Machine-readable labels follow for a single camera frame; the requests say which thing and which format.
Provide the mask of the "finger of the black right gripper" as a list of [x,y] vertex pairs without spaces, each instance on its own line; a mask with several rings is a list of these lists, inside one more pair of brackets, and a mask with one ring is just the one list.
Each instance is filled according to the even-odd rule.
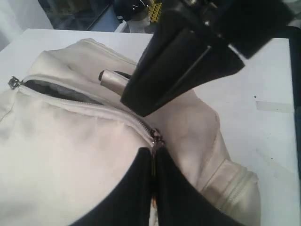
[[193,31],[156,30],[126,85],[121,102],[147,116],[166,102],[177,81],[210,49]]

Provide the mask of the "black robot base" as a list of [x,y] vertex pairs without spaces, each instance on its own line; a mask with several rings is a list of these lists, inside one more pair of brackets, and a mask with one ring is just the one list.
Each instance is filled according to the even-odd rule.
[[129,21],[151,5],[150,0],[114,0],[113,10],[118,20]]

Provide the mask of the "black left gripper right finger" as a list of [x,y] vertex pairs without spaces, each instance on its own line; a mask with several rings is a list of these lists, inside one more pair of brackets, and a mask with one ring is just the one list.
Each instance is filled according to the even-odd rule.
[[188,181],[169,152],[156,152],[160,226],[298,226],[301,223],[299,164],[256,149],[253,170],[214,150],[201,165],[197,185]]

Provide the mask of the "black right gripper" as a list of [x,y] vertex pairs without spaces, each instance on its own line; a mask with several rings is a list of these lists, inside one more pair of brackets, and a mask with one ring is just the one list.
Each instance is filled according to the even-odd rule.
[[282,0],[167,0],[137,65],[139,78],[224,77],[294,19]]

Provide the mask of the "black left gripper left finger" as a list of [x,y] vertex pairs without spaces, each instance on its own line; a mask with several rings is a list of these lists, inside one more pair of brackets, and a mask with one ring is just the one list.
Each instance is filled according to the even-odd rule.
[[0,154],[3,226],[146,226],[151,153],[7,151]]

